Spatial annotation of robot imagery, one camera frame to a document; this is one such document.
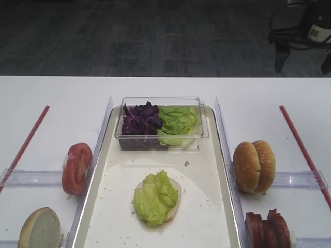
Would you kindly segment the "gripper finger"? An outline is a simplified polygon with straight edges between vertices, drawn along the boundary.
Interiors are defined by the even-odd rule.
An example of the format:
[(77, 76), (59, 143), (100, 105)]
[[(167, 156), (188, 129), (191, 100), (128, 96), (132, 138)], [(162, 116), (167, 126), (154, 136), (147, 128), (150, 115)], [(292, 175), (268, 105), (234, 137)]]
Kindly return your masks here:
[(280, 73), (285, 61), (290, 56), (291, 51), (289, 47), (283, 44), (275, 44), (275, 51), (276, 59), (274, 68), (276, 73)]
[(331, 52), (328, 53), (327, 57), (322, 63), (321, 71), (323, 75), (328, 75), (331, 72)]

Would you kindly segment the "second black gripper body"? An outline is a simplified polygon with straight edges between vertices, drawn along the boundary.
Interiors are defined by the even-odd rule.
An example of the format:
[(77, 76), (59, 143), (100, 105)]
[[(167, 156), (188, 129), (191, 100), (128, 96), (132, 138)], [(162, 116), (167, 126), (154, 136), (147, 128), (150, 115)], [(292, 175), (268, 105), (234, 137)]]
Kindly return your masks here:
[(326, 49), (330, 52), (330, 36), (325, 41), (315, 42), (303, 37), (299, 27), (273, 29), (270, 27), (269, 43), (275, 45), (276, 53), (290, 53), (291, 50), (307, 51), (312, 49)]

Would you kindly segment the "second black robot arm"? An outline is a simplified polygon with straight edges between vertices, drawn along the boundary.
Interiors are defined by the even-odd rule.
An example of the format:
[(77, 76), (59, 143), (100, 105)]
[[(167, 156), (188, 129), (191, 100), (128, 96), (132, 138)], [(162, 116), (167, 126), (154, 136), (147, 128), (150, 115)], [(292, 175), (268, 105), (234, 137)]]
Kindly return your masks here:
[(293, 1), (290, 6), (304, 5), (305, 9), (296, 26), (274, 29), (274, 17), (284, 8), (275, 11), (269, 19), (270, 44), (275, 45), (275, 72), (281, 72), (292, 50), (326, 50), (328, 55), (321, 65), (323, 75), (330, 73), (330, 1)]

